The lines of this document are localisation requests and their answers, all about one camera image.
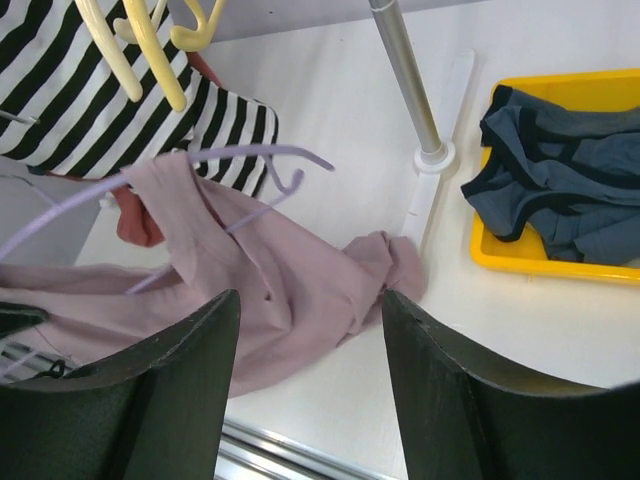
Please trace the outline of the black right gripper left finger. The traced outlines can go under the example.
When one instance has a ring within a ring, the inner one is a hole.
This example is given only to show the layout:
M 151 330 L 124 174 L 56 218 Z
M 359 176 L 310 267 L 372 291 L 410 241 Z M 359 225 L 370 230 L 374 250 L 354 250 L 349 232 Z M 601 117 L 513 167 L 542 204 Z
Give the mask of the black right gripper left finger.
M 239 322 L 227 290 L 65 376 L 2 386 L 2 478 L 213 478 Z

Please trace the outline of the lilac hanger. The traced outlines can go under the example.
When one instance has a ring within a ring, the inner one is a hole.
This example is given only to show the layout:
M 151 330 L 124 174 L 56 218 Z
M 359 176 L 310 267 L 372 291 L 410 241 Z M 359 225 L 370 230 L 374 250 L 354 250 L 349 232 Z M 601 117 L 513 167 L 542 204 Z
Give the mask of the lilac hanger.
M 262 214 L 269 210 L 273 210 L 277 205 L 284 202 L 286 199 L 294 195 L 304 181 L 305 172 L 302 169 L 296 169 L 292 174 L 291 182 L 286 185 L 280 178 L 276 168 L 274 166 L 274 155 L 290 155 L 298 156 L 306 159 L 307 161 L 321 167 L 322 169 L 334 172 L 335 166 L 330 162 L 322 159 L 318 155 L 306 150 L 302 147 L 292 145 L 273 145 L 273 144 L 251 144 L 251 145 L 238 145 L 230 147 L 220 147 L 199 150 L 191 153 L 187 153 L 186 157 L 191 165 L 196 165 L 211 159 L 221 159 L 237 156 L 256 156 L 262 157 L 267 167 L 267 171 L 272 178 L 273 183 L 279 190 L 281 195 L 271 203 L 266 204 L 254 213 L 242 218 L 236 223 L 226 228 L 225 232 L 231 234 L 240 229 L 244 225 L 250 223 L 255 218 L 258 218 Z M 11 253 L 19 244 L 24 242 L 29 237 L 33 236 L 38 231 L 42 230 L 45 226 L 53 222 L 55 219 L 66 213 L 67 211 L 78 207 L 80 204 L 85 203 L 94 198 L 98 198 L 103 194 L 115 190 L 118 187 L 128 184 L 124 174 L 118 174 L 101 180 L 97 184 L 76 193 L 61 203 L 56 203 L 50 197 L 42 193 L 37 187 L 35 191 L 49 202 L 50 207 L 36 217 L 34 220 L 27 223 L 24 227 L 19 229 L 12 237 L 10 237 L 1 246 L 1 259 L 4 259 L 9 253 Z

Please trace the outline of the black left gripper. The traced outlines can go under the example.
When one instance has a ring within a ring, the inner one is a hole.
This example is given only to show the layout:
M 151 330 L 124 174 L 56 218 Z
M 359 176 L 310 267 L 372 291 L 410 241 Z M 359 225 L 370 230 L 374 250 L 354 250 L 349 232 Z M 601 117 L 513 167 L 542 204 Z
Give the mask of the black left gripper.
M 40 308 L 23 304 L 0 304 L 0 338 L 5 338 L 48 320 L 48 313 Z

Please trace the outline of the pink tank top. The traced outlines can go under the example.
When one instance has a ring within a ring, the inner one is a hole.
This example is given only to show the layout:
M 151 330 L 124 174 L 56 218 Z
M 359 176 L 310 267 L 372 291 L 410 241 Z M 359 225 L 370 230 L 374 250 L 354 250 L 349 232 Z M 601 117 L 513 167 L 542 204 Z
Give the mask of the pink tank top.
M 114 265 L 5 265 L 1 298 L 48 313 L 19 343 L 78 365 L 110 356 L 225 290 L 241 320 L 230 395 L 274 385 L 376 323 L 381 295 L 425 291 L 413 243 L 376 231 L 337 249 L 277 211 L 196 176 L 183 155 L 129 168 L 165 239 L 172 271 Z

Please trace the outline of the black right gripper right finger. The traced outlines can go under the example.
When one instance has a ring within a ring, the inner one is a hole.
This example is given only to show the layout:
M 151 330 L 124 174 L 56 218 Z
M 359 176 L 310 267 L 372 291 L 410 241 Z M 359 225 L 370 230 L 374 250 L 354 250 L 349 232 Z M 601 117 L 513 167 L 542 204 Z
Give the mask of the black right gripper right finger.
M 635 479 L 639 386 L 533 370 L 384 294 L 383 330 L 412 479 Z

